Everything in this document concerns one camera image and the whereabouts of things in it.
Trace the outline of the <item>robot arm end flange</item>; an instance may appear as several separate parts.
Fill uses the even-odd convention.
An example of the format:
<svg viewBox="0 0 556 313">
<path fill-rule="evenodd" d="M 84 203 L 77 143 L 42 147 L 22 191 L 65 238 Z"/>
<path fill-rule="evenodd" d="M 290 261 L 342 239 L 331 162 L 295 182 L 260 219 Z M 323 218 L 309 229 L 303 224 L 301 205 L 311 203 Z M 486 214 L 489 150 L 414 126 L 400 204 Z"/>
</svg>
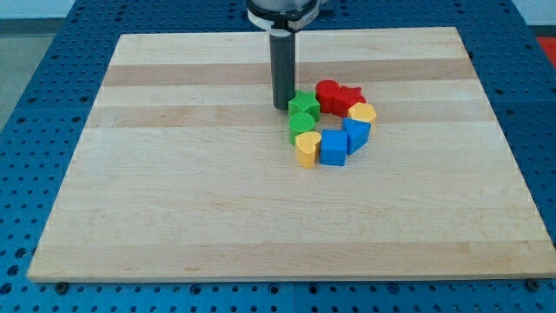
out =
<svg viewBox="0 0 556 313">
<path fill-rule="evenodd" d="M 247 0 L 248 20 L 265 31 L 296 32 L 321 13 L 334 11 L 334 0 Z"/>
</svg>

